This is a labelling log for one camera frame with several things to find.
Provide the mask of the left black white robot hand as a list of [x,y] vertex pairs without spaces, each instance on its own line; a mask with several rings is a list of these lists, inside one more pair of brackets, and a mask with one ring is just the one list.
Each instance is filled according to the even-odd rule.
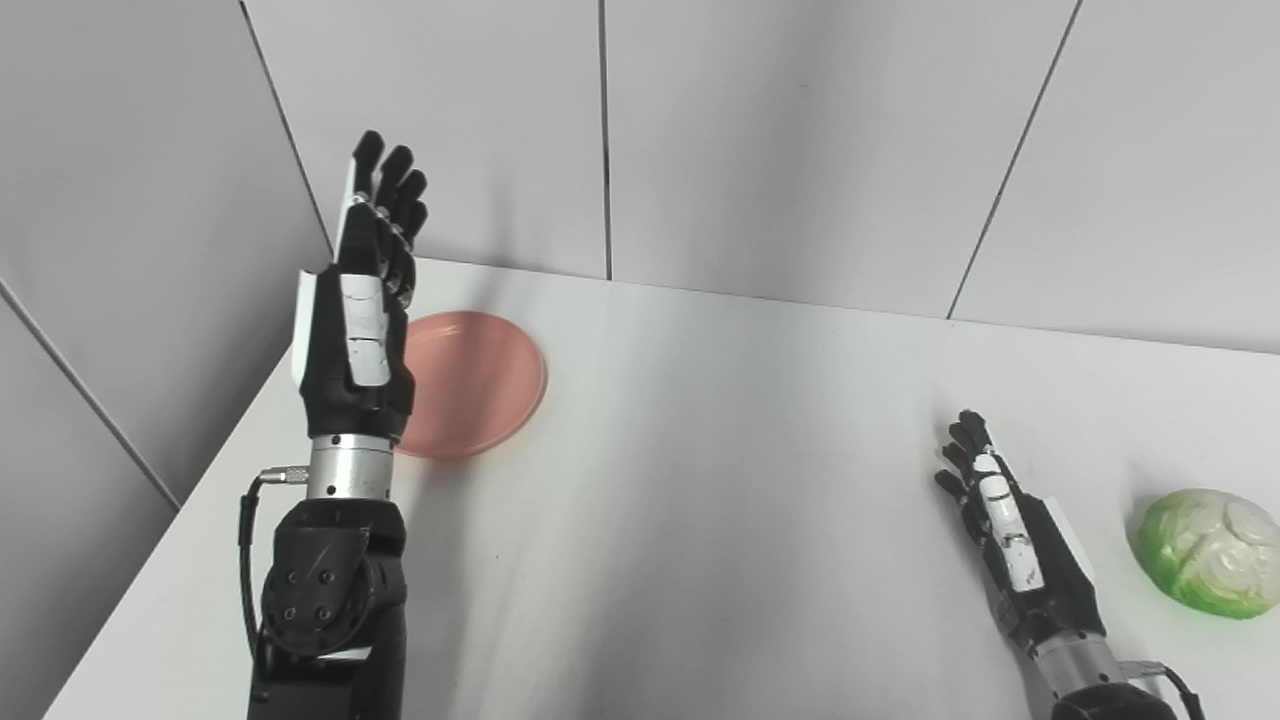
[[412,414],[404,363],[426,176],[411,149],[375,129],[351,154],[332,261],[300,273],[291,370],[308,437],[366,436],[396,446]]

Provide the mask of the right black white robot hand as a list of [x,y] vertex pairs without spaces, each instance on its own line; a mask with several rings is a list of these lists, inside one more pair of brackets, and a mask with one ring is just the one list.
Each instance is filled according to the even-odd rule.
[[1103,637],[1094,585],[1048,505],[1015,479],[986,419],[963,410],[948,436],[942,455],[951,466],[934,483],[955,501],[986,565],[1001,632],[1025,653],[1061,634]]

